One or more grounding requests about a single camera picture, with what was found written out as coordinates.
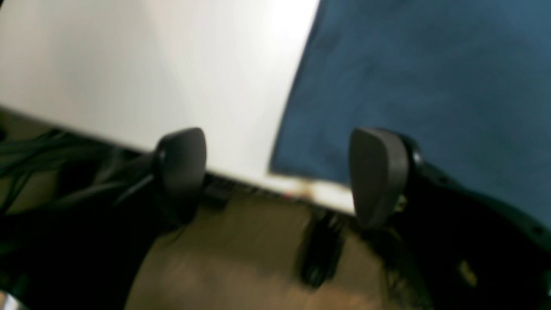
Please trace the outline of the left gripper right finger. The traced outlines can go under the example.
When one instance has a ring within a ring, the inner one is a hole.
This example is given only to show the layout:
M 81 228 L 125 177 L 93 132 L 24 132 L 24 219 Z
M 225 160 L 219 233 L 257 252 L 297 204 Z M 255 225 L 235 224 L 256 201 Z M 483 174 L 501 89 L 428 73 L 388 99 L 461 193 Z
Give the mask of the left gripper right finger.
M 356 218 L 394 231 L 436 310 L 548 310 L 550 230 L 425 161 L 415 140 L 359 127 L 349 146 Z

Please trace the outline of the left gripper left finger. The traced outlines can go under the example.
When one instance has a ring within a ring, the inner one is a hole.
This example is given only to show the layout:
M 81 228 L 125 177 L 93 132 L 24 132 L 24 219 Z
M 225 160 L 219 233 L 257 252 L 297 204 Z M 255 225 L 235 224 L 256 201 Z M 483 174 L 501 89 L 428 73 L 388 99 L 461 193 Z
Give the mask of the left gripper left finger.
M 1 217 L 3 310 L 122 310 L 150 247 L 193 220 L 206 175 L 198 127 L 110 178 Z

